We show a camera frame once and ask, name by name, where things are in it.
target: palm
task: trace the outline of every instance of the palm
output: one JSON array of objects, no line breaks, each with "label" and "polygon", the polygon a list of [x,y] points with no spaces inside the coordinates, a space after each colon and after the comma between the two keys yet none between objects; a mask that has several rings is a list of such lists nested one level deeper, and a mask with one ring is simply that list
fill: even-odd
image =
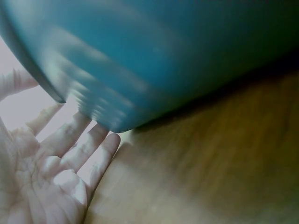
[{"label": "palm", "polygon": [[120,139],[100,125],[75,145],[90,119],[76,113],[42,142],[36,135],[61,106],[8,131],[0,118],[0,223],[80,223]]}]

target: fingertip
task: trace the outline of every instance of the fingertip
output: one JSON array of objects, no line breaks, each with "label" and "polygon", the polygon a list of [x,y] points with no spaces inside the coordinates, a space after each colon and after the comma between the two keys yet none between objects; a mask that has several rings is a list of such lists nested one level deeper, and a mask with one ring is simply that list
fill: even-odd
[{"label": "fingertip", "polygon": [[117,147],[119,146],[120,142],[121,142],[121,137],[116,134],[116,133],[111,133],[107,136],[107,138],[111,138],[114,140],[115,144],[117,145]]}]

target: finger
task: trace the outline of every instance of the finger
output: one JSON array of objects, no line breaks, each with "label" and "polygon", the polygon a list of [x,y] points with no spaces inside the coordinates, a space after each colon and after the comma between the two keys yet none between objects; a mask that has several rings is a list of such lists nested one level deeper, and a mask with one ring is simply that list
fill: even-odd
[{"label": "finger", "polygon": [[90,118],[77,112],[70,123],[62,125],[57,131],[41,142],[43,155],[62,157],[77,142],[90,122]]},{"label": "finger", "polygon": [[0,101],[5,97],[37,86],[38,83],[26,70],[0,75]]},{"label": "finger", "polygon": [[120,141],[119,135],[109,135],[77,172],[77,175],[87,186],[88,201],[90,201],[100,179],[109,166]]},{"label": "finger", "polygon": [[61,109],[63,105],[55,104],[54,106],[43,109],[34,120],[26,123],[33,135],[37,136],[54,117],[54,115]]},{"label": "finger", "polygon": [[95,125],[87,133],[87,141],[85,143],[76,145],[62,157],[62,169],[73,169],[77,172],[103,142],[108,132],[100,124]]}]

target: wood grain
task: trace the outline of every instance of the wood grain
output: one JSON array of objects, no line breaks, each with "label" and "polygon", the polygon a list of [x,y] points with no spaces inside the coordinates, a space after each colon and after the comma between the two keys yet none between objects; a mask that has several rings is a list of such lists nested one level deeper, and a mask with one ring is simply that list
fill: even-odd
[{"label": "wood grain", "polygon": [[85,222],[299,223],[298,59],[125,133]]}]

